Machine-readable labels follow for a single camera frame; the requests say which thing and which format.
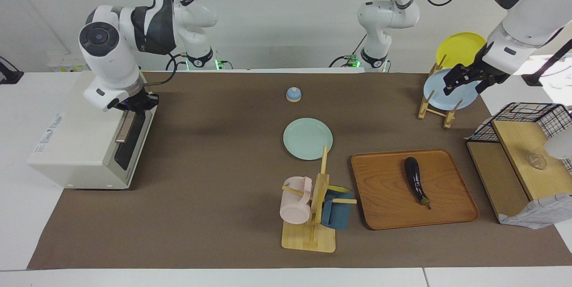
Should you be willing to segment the glass oven door with handle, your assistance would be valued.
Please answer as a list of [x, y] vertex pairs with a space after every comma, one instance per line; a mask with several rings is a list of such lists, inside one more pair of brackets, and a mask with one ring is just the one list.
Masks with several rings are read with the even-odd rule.
[[116, 133], [112, 137], [111, 155], [107, 166], [118, 177], [112, 189], [129, 189], [139, 157], [151, 128], [156, 109], [135, 112], [118, 104], [111, 112], [122, 112]]

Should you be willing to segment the dark purple eggplant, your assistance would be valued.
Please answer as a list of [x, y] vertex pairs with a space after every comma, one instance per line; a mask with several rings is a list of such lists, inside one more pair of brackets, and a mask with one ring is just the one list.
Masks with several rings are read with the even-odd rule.
[[412, 189], [418, 202], [422, 206], [427, 207], [428, 210], [431, 210], [429, 198], [423, 191], [421, 185], [421, 173], [417, 160], [412, 156], [407, 157], [404, 161], [404, 170], [409, 187]]

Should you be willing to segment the mint green plate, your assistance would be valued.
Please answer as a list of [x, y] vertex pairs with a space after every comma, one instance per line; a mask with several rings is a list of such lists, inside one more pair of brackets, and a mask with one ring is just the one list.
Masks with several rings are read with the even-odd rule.
[[320, 159], [324, 146], [333, 147], [333, 134], [330, 128], [315, 118], [296, 119], [284, 129], [282, 136], [286, 150], [301, 160]]

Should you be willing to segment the cream toaster oven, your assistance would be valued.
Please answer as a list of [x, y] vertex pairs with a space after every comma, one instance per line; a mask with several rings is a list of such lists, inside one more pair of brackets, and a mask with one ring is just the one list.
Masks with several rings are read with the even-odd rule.
[[67, 105], [27, 159], [27, 165], [63, 188], [113, 190], [119, 184], [107, 163], [122, 112], [103, 112], [84, 98], [94, 77], [91, 71], [80, 73]]

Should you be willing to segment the light blue plate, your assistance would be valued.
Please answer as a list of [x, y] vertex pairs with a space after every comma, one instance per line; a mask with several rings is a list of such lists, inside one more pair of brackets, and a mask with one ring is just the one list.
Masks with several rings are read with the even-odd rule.
[[429, 100], [429, 104], [440, 110], [453, 110], [461, 101], [458, 110], [469, 106], [478, 96], [475, 87], [479, 81], [461, 85], [455, 88], [449, 95], [445, 95], [446, 87], [443, 77], [451, 71], [451, 68], [442, 69], [430, 76], [423, 87], [424, 96]]

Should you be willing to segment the yellow plate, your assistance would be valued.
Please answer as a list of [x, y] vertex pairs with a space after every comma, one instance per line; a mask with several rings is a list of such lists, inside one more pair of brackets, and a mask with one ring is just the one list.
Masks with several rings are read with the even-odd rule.
[[436, 64], [441, 68], [452, 68], [458, 63], [468, 66], [474, 62], [476, 53], [484, 45], [486, 39], [478, 33], [455, 33], [437, 47]]

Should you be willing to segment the wooden plate rack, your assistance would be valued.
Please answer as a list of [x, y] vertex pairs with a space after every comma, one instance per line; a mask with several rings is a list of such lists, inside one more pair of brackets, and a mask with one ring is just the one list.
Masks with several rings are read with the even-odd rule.
[[[429, 71], [428, 77], [431, 77], [434, 73], [436, 73], [437, 71], [442, 69], [443, 63], [444, 63], [446, 58], [447, 58], [447, 55], [445, 54], [442, 56], [441, 60], [438, 63], [435, 63], [433, 65], [433, 67], [431, 68], [431, 71]], [[453, 110], [444, 110], [444, 111], [434, 110], [434, 109], [431, 109], [429, 107], [429, 106], [432, 106], [433, 108], [435, 108], [435, 106], [433, 106], [432, 104], [429, 103], [429, 99], [431, 99], [433, 97], [433, 94], [435, 94], [435, 91], [431, 92], [428, 99], [427, 99], [427, 97], [425, 97], [425, 95], [423, 95], [422, 100], [421, 100], [421, 105], [420, 105], [419, 111], [417, 113], [417, 119], [419, 119], [419, 120], [424, 119], [427, 112], [429, 112], [431, 114], [436, 114], [437, 116], [441, 116], [444, 118], [442, 127], [444, 129], [448, 130], [451, 128], [452, 123], [455, 120], [456, 110], [459, 108], [459, 106], [463, 100], [460, 100], [456, 104], [456, 106], [454, 107]]]

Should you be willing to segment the black stand bar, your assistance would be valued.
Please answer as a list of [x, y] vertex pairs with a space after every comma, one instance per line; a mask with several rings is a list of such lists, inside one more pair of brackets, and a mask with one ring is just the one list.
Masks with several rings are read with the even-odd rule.
[[523, 81], [529, 87], [542, 87], [540, 78], [542, 75], [554, 65], [557, 61], [562, 59], [566, 53], [572, 49], [572, 38], [566, 42], [556, 53], [554, 53], [535, 73], [528, 75], [521, 75]]

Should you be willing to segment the brown table mat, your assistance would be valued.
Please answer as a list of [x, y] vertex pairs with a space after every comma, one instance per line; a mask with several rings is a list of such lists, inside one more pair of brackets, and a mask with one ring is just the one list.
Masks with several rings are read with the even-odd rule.
[[[490, 116], [480, 99], [451, 130], [417, 120], [424, 74], [179, 74], [160, 95], [129, 190], [63, 190], [27, 268], [570, 266], [553, 226], [497, 222], [464, 138]], [[298, 87], [302, 99], [289, 102]], [[474, 222], [368, 230], [358, 206], [334, 253], [281, 246], [281, 186], [318, 161], [285, 149], [286, 126], [316, 118], [333, 132], [328, 172], [355, 189], [356, 153], [443, 148], [476, 201]]]

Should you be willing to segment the clear drinking glass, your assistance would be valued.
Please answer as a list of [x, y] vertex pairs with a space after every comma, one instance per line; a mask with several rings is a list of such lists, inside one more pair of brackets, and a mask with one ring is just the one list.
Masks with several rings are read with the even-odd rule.
[[541, 152], [530, 151], [527, 153], [527, 162], [535, 169], [547, 169], [549, 162], [547, 157]]

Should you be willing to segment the brown wooden tray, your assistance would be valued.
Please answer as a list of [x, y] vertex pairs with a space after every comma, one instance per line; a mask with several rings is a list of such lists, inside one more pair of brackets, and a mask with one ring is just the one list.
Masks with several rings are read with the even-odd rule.
[[[421, 204], [406, 159], [419, 165], [429, 204]], [[358, 153], [351, 157], [366, 226], [386, 230], [471, 222], [478, 207], [449, 151], [443, 149]]]

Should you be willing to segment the white checked cloth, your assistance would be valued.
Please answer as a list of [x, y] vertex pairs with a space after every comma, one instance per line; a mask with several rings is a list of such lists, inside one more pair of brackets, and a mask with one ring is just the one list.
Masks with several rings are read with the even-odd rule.
[[500, 224], [531, 229], [545, 228], [569, 219], [572, 219], [572, 195], [566, 193], [535, 199], [517, 215], [498, 215]]

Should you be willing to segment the dark blue mug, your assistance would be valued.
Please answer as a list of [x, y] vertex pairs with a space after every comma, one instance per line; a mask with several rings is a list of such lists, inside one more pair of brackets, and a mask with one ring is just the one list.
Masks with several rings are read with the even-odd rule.
[[335, 198], [353, 199], [352, 190], [341, 186], [329, 185], [321, 210], [321, 225], [335, 230], [346, 229], [349, 225], [349, 203], [333, 202]]

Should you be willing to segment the pink mug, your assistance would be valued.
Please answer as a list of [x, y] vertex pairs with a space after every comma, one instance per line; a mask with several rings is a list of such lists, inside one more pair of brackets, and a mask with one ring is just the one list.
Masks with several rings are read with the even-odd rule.
[[310, 200], [312, 198], [312, 179], [310, 177], [294, 176], [284, 181], [280, 216], [290, 224], [304, 224], [311, 215]]

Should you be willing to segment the wooden mug tree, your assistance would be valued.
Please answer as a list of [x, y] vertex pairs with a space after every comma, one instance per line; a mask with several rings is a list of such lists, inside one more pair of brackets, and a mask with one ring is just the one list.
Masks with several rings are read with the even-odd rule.
[[328, 149], [323, 148], [320, 172], [312, 181], [311, 215], [304, 224], [290, 224], [283, 221], [282, 247], [285, 249], [333, 253], [336, 250], [336, 230], [321, 225], [322, 205], [330, 185], [326, 172]]

